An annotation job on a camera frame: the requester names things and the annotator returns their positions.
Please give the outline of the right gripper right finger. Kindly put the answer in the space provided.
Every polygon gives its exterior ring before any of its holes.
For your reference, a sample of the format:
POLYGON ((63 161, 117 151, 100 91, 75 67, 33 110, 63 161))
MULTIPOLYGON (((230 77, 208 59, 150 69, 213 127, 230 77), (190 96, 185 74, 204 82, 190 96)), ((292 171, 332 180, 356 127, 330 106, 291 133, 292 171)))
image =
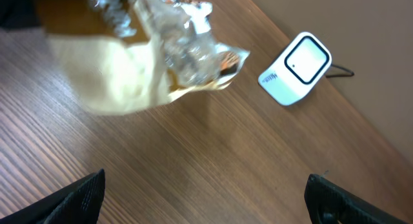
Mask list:
POLYGON ((313 224, 405 223, 317 174, 309 175, 304 199, 313 224))

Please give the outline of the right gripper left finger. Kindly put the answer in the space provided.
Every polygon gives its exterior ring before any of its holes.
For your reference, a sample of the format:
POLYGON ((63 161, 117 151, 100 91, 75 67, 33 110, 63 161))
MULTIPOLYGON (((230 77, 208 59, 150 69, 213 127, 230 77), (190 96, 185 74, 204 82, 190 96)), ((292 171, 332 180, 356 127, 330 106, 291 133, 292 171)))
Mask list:
POLYGON ((101 169, 2 218, 1 224, 96 224, 104 197, 101 169))

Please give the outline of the brown cream snack pouch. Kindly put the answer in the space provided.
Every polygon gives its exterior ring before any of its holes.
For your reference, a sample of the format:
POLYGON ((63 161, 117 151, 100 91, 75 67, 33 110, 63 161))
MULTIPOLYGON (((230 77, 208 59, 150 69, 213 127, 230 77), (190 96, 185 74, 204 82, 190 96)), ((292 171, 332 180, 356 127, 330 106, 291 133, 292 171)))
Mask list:
POLYGON ((34 0, 48 44, 90 112, 124 115, 226 88, 249 51, 216 41, 196 0, 34 0))

